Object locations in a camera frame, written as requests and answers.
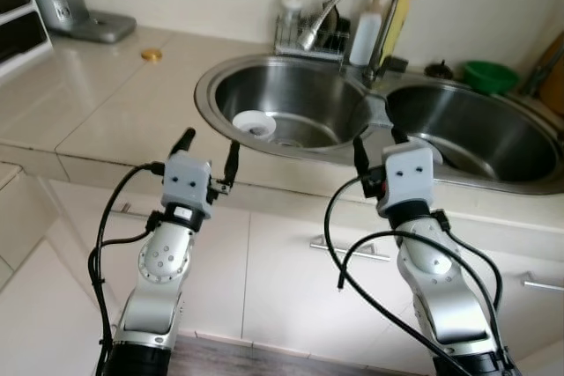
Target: dish rack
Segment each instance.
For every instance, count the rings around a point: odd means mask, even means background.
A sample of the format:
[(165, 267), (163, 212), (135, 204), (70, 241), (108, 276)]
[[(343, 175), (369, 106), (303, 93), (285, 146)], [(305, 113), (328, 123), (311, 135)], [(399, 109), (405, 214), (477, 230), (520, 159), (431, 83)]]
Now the dish rack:
[(317, 39), (312, 49), (304, 50), (298, 44), (298, 37), (304, 30), (310, 28), (312, 23), (313, 19), (301, 18), (287, 24), (282, 18), (278, 17), (274, 35), (274, 53), (276, 55), (314, 57), (342, 64), (345, 59), (345, 49), (350, 33), (320, 29), (317, 32)]

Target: stainless steel sink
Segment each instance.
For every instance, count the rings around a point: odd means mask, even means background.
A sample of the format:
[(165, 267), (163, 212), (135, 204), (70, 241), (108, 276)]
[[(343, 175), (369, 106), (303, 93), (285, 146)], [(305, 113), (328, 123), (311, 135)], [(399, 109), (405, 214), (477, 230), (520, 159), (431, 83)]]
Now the stainless steel sink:
[[(557, 131), (539, 115), (463, 85), (390, 74), (368, 88), (358, 70), (287, 56), (254, 55), (222, 63), (198, 82), (200, 114), (219, 133), (252, 149), (295, 159), (353, 164), (361, 135), (372, 165), (398, 129), (433, 144), (444, 165), (438, 181), (522, 194), (564, 192)], [(242, 111), (274, 118), (266, 139), (231, 123)]]

